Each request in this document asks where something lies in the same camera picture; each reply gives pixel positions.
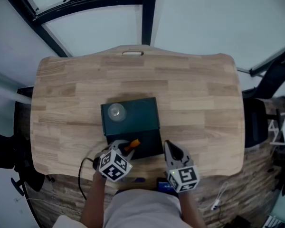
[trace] white shirt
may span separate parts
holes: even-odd
[[[181,219],[179,200],[169,194],[134,189],[115,195],[104,213],[104,228],[190,228]],[[53,228],[86,228],[60,216]]]

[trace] black chair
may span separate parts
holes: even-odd
[[[10,138],[0,135],[0,168],[12,169],[19,173],[20,180],[11,182],[16,190],[23,196],[20,186],[26,183],[35,191],[40,191],[45,175],[37,172],[33,165],[30,140],[21,135]]]
[[[268,138],[268,119],[274,119],[281,128],[280,113],[266,114],[265,104],[258,99],[270,99],[285,81],[285,52],[270,65],[257,88],[243,91],[245,114],[245,148]]]

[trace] person's arm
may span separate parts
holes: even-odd
[[[190,191],[179,193],[182,220],[193,228],[206,228],[205,221],[198,210]]]
[[[103,227],[105,181],[106,178],[102,177],[100,172],[96,171],[93,175],[93,183],[80,219],[80,222],[88,228]]]

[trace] floor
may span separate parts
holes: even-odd
[[[32,89],[20,90],[21,94],[30,96]],[[274,114],[275,109],[285,111],[285,101],[282,98],[266,101],[268,114]],[[15,110],[15,129],[29,138],[30,106],[18,104]],[[270,213],[278,196],[278,191],[272,192],[276,185],[274,177],[279,169],[267,172],[272,167],[272,145],[268,138],[258,148],[245,152],[244,165],[240,173],[226,177],[213,176],[200,181],[194,191],[194,198],[206,221],[207,227],[222,227],[230,222],[236,215],[240,215],[251,222],[252,227],[262,227],[267,215]],[[65,175],[51,175],[56,181],[49,182],[45,179],[40,192],[35,192],[27,184],[28,196],[31,205],[42,227],[51,228],[59,215],[67,215],[72,219],[79,220],[85,200],[82,197],[77,177]],[[205,207],[215,200],[221,185],[228,181],[228,189],[221,197],[220,208],[211,211]],[[84,193],[87,194],[91,181],[81,180]],[[110,204],[116,190],[106,188],[105,208]]]

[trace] orange object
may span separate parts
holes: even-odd
[[[138,145],[140,145],[140,144],[141,144],[141,142],[139,142],[138,139],[135,139],[135,140],[133,140],[133,141],[130,143],[129,146],[125,147],[124,150],[127,152],[127,151],[129,151],[130,149],[132,149],[132,148],[136,148],[136,147],[137,147]]]

